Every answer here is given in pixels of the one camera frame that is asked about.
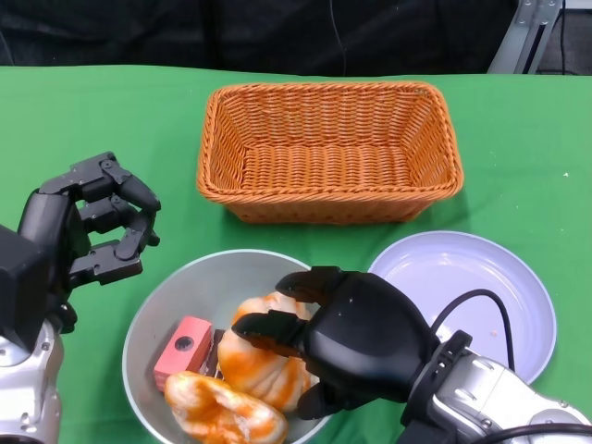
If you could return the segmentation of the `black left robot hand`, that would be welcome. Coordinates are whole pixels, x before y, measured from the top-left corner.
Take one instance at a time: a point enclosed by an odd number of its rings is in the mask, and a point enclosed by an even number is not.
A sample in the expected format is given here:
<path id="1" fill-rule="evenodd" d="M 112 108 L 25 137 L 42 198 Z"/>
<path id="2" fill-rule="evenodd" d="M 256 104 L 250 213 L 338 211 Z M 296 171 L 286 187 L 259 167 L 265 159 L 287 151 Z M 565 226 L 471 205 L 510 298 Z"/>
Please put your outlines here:
<path id="1" fill-rule="evenodd" d="M 78 317 L 77 287 L 138 275 L 141 254 L 157 246 L 161 203 L 111 152 L 88 158 L 34 190 L 17 230 L 1 229 L 1 335 L 33 352 L 43 321 L 63 332 Z"/>

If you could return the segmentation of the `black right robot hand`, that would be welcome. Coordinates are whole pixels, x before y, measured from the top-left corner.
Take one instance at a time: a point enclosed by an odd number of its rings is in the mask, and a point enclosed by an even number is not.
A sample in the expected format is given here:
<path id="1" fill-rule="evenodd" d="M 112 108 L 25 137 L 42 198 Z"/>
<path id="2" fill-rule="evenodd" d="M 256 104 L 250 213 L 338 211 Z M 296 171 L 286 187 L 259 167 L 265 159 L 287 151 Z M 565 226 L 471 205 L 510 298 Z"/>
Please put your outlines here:
<path id="1" fill-rule="evenodd" d="M 308 321 L 279 310 L 246 314 L 232 330 L 258 349 L 302 359 L 318 377 L 298 400 L 301 419 L 377 399 L 407 402 L 438 338 L 406 295 L 374 274 L 336 266 L 289 274 L 276 289 L 319 307 Z"/>

